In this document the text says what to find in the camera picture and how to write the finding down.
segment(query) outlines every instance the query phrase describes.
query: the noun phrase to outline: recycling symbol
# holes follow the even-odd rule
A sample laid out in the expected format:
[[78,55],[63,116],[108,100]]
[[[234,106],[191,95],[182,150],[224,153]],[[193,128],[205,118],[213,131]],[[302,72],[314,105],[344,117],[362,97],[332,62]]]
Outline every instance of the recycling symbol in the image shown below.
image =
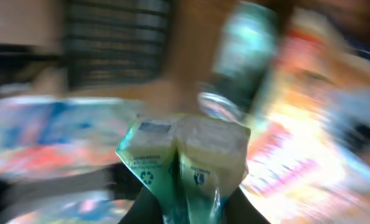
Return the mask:
[[144,184],[150,185],[152,184],[153,174],[149,171],[148,172],[143,171],[141,173],[141,180],[143,181]]

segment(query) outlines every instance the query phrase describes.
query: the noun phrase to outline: black plastic crate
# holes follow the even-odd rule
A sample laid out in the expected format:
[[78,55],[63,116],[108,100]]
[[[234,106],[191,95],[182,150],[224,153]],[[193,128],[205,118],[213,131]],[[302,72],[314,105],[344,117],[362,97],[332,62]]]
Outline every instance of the black plastic crate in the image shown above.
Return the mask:
[[173,11],[173,0],[65,0],[69,88],[158,77]]

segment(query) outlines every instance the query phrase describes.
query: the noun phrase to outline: black basket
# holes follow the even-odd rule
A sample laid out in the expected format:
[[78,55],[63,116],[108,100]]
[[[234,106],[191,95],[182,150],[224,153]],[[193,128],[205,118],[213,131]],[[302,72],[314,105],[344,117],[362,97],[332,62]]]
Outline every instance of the black basket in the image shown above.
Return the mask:
[[65,0],[69,88],[159,76],[174,0]]

